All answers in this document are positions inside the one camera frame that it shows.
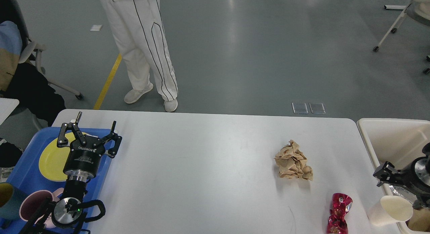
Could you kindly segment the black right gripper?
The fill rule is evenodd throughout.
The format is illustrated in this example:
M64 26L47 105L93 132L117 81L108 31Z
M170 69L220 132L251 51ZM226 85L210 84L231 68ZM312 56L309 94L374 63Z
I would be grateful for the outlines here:
M394 165L385 161L379 165L373 177L378 179L378 187L383 184L393 186L405 186L408 191L413 193L417 200L413 203L414 209L430 208L430 187L429 172L427 170L427 157L419 157L402 169L402 176Z

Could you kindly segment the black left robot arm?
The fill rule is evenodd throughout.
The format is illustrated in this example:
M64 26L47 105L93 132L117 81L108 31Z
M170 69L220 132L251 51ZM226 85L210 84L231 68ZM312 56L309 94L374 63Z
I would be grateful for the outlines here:
M84 197L87 183L97 176L102 157L114 158L122 137L115 133L116 121L113 121L109 134L102 138L83 134L78 127L81 116L82 112L79 112L74 122L61 126L56 143L59 148L69 148L63 167L67 180L59 200L47 197L39 202L36 211L20 230L21 234L51 234L45 223L48 218L54 226L71 228L74 234L78 234L84 223L97 221L106 214L101 200L85 202Z

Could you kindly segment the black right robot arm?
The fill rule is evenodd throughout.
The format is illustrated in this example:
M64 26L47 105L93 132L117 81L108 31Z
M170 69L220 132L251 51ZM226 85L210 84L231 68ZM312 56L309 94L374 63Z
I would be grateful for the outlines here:
M377 186L389 184L399 186L414 194L417 200L413 203L413 208L430 206L430 144L426 144L422 152L426 155L414 159L410 164L401 170L385 161L379 165L373 173L373 177L378 179Z

